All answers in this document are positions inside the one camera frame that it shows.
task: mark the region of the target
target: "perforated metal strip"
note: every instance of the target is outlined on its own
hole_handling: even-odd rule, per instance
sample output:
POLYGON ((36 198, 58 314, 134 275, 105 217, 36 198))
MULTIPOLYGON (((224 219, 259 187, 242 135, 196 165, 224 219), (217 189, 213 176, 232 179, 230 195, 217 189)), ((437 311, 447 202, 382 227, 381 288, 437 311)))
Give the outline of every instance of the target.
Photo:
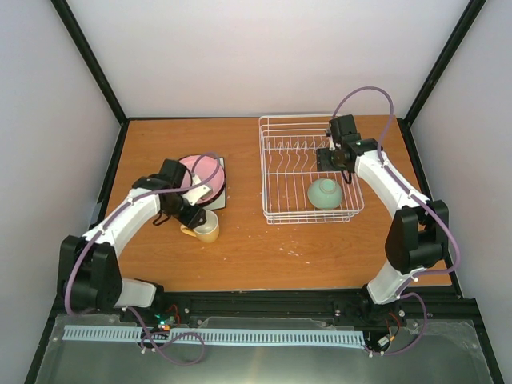
MULTIPOLYGON (((345 330, 214 330, 174 328, 173 338, 183 332, 196 332, 210 346, 338 346, 362 348, 361 331, 345 330)), ((63 340, 89 342, 140 342, 142 328, 126 326, 65 326, 63 340)), ((154 336, 157 343, 169 340, 168 335, 154 336)), ((177 344, 199 344, 185 336, 177 344)))

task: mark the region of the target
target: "green bowl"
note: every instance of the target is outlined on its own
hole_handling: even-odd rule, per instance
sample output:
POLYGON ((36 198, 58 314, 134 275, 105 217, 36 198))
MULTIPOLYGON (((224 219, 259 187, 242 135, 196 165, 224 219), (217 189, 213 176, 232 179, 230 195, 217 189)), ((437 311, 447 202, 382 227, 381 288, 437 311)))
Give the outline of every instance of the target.
POLYGON ((307 198, 315 208, 333 210, 342 203, 343 191, 340 185, 330 178, 320 178, 307 190, 307 198))

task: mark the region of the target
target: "robotic arm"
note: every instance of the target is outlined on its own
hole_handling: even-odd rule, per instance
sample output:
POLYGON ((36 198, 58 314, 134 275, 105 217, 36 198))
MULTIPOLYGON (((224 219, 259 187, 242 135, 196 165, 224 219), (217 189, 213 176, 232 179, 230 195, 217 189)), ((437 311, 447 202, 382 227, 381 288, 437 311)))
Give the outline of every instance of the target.
MULTIPOLYGON (((73 305, 100 310, 115 306, 151 306, 156 285, 122 278, 118 259, 128 241, 156 214, 173 216, 191 229, 206 223, 206 212, 196 203, 211 191, 208 186, 197 186, 181 193, 155 193, 181 189, 187 171, 183 164, 165 160, 158 174, 137 180, 126 199, 95 228, 80 238, 68 236, 61 244, 58 295, 64 298, 72 269, 92 240, 71 288, 73 305)), ((193 185, 201 182, 197 175, 192 176, 193 185)))
POLYGON ((348 179, 343 174, 348 183, 356 174, 374 190, 393 218, 385 247, 387 261, 364 290, 375 305, 394 302, 410 280, 417 280, 417 274, 448 256, 446 234, 411 196, 427 204, 445 224, 448 208, 444 202, 432 202, 413 188, 383 151, 382 162, 377 141, 361 140, 354 116, 332 119, 327 134, 329 148, 317 150, 318 171, 348 172, 348 179))

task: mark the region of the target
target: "dish rack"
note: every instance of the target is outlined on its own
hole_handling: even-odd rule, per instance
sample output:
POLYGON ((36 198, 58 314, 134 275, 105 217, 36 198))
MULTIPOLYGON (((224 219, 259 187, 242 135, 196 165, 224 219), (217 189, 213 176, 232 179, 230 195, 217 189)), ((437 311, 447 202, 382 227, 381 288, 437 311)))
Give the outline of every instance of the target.
POLYGON ((329 146, 330 115, 275 115, 259 119, 262 204, 268 224, 348 222, 364 208, 359 180, 343 180, 341 172, 318 172, 316 149, 329 146), (340 206, 316 209, 307 197, 319 178, 335 180, 343 189, 340 206))

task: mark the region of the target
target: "black metal frame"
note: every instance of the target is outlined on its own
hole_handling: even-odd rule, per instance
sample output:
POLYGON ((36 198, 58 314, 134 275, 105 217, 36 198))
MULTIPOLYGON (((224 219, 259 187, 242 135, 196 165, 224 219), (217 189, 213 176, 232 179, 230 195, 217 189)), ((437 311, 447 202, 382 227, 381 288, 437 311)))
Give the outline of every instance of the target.
MULTIPOLYGON (((82 54, 84 61, 89 67, 94 79, 103 92, 105 99, 121 125, 114 153, 110 160, 98 199, 98 203, 101 204, 98 220, 101 221, 106 213, 110 192, 112 190, 112 185, 114 184, 114 178, 117 172, 119 159, 121 157, 130 121, 146 120, 149 118, 127 118, 125 116, 102 71, 102 68, 94 56, 94 53, 73 16, 66 0, 51 0, 51 2, 54 4, 62 22, 68 29, 78 50, 82 54)), ((412 103, 407 115, 404 118, 397 119, 420 189, 429 197, 431 197, 430 189, 410 128, 485 2, 486 0, 470 0, 468 2, 466 9, 462 13, 454 31, 446 42, 438 60, 426 77, 426 80, 412 103)), ((494 382, 503 382, 476 301, 474 299, 463 298, 457 276, 455 273, 452 273, 450 274, 450 277, 452 286, 421 287, 414 288, 414 291, 420 293, 423 297, 428 311, 432 314, 433 318, 466 319, 473 322, 480 339, 484 355, 486 356, 491 376, 494 382)), ((313 318, 325 321, 329 324, 349 325, 344 323, 342 318, 337 317, 334 313, 335 309, 340 306, 341 303, 354 300, 357 296, 357 292, 358 290, 352 289, 244 292, 244 294, 236 292, 201 292, 191 294, 166 293, 164 297, 167 302, 176 303, 180 308, 188 309, 187 314, 181 311, 182 320, 184 322, 188 322, 192 326, 196 325, 198 320, 208 318, 210 316, 313 318)), ((414 300, 401 302, 400 305, 407 313, 408 317, 422 317, 422 308, 414 300)), ((34 360, 32 361, 30 371, 26 377, 26 384, 35 382, 55 317, 57 314, 62 313, 64 313, 62 302, 56 300, 50 312, 50 316, 48 317, 48 322, 34 356, 34 360)), ((149 313, 145 313, 143 311, 142 315, 145 320, 150 323, 154 320, 153 316, 149 313)), ((381 330, 378 326, 372 327, 360 323, 352 325, 365 332, 381 330)))

